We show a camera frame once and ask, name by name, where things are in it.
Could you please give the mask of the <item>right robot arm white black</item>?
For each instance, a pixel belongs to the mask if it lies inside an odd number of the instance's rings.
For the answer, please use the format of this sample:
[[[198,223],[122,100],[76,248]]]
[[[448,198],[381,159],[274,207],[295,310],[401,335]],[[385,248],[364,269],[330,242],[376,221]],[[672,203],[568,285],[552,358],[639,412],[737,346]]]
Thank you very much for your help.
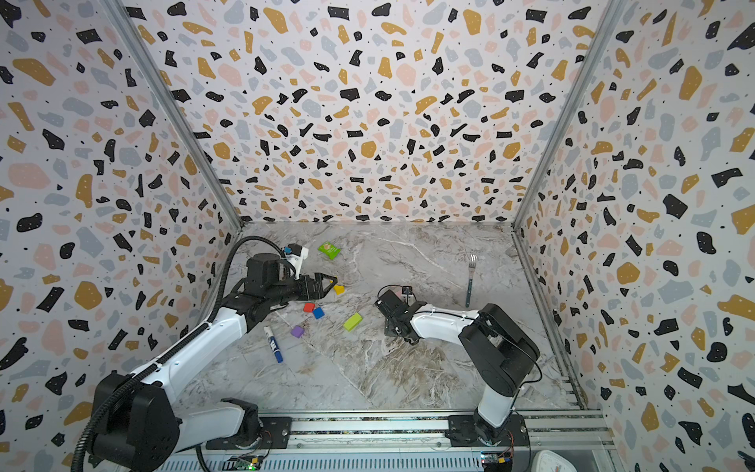
[[[421,301],[410,304],[392,290],[377,297],[376,307],[389,331],[412,345],[434,339],[463,347],[485,383],[471,425],[452,429],[450,440],[489,446],[506,440],[515,399],[528,375],[539,368],[540,357],[538,346],[515,320],[496,304],[458,311]]]

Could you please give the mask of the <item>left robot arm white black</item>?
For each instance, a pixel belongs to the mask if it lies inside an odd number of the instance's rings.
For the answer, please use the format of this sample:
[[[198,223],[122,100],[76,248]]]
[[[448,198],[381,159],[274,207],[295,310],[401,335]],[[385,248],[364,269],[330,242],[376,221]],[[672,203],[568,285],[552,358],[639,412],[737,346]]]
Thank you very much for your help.
[[[226,439],[239,446],[271,440],[255,403],[226,397],[217,405],[178,413],[174,404],[206,366],[226,348],[262,326],[291,302],[320,300],[337,277],[304,275],[303,255],[261,253],[247,261],[246,276],[218,308],[163,354],[130,374],[112,372],[96,387],[92,417],[75,448],[72,470],[88,458],[132,471],[155,471],[175,452]]]

